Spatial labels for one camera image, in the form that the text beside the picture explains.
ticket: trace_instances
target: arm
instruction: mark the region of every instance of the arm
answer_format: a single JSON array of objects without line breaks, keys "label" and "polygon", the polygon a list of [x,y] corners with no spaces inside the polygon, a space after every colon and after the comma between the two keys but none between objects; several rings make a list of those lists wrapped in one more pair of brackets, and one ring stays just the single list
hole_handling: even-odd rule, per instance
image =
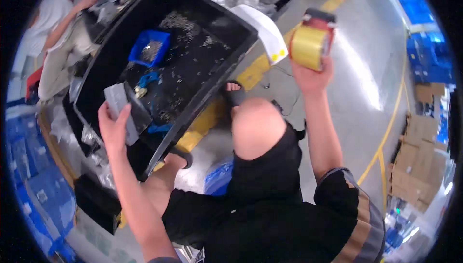
[{"label": "arm", "polygon": [[92,5],[94,5],[97,0],[82,0],[77,5],[75,5],[71,12],[64,17],[64,19],[57,25],[57,27],[50,32],[45,40],[45,45],[43,46],[43,50],[46,51],[51,47],[55,46],[55,44],[59,41],[63,33],[71,24],[72,20],[77,16],[77,14]]},{"label": "arm", "polygon": [[119,201],[146,261],[158,257],[178,258],[167,236],[161,214],[143,192],[127,159],[125,125],[129,115],[129,105],[122,110],[117,121],[110,118],[106,102],[98,110],[101,136],[107,149]]},{"label": "arm", "polygon": [[323,58],[324,69],[316,72],[292,62],[306,111],[310,160],[317,182],[330,169],[342,167],[343,155],[330,115],[326,86],[333,76],[331,58]]}]

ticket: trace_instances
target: black cloth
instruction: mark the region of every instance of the black cloth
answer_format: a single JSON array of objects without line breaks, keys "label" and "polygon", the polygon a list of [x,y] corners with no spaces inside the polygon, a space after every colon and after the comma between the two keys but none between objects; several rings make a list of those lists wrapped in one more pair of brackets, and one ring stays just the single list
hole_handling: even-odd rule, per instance
[{"label": "black cloth", "polygon": [[344,254],[379,260],[382,216],[349,170],[328,172],[315,192],[317,205],[303,203],[301,158],[296,131],[287,124],[263,156],[235,156],[226,195],[175,189],[163,215],[169,238],[201,250],[204,258],[196,261],[204,263],[331,262]]}]

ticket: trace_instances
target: sandal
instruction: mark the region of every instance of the sandal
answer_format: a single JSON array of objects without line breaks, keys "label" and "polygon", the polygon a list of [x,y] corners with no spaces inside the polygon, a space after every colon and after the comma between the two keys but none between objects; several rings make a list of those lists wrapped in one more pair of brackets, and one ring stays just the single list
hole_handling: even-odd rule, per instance
[{"label": "sandal", "polygon": [[[240,89],[227,91],[227,83],[233,83],[233,84],[239,85]],[[245,89],[243,88],[241,83],[235,80],[226,81],[220,91],[223,97],[225,98],[225,102],[227,103],[230,109],[235,106],[240,105],[246,99]]]},{"label": "sandal", "polygon": [[193,156],[189,152],[183,152],[177,149],[175,146],[171,148],[170,153],[177,155],[187,161],[187,166],[182,169],[190,168],[193,165]]}]

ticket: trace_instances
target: khaki pants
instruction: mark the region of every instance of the khaki pants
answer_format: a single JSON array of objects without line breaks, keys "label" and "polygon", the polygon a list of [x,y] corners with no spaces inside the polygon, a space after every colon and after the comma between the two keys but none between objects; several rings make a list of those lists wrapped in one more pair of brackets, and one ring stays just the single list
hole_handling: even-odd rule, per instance
[{"label": "khaki pants", "polygon": [[40,100],[47,101],[69,86],[71,80],[71,73],[67,67],[69,54],[72,53],[80,59],[97,49],[98,45],[90,40],[84,20],[78,19],[66,42],[61,47],[47,53],[38,84]]}]

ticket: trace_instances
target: gray plastic part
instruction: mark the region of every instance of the gray plastic part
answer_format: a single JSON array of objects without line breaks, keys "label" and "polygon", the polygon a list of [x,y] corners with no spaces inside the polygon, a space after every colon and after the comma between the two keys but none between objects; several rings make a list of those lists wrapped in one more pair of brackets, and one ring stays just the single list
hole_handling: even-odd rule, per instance
[{"label": "gray plastic part", "polygon": [[[104,90],[106,101],[109,104],[109,111],[113,118],[119,117],[121,110],[128,103],[127,95],[125,94],[124,83],[114,84]],[[138,132],[135,128],[132,115],[127,120],[125,143],[130,146],[134,144],[138,139]]]}]

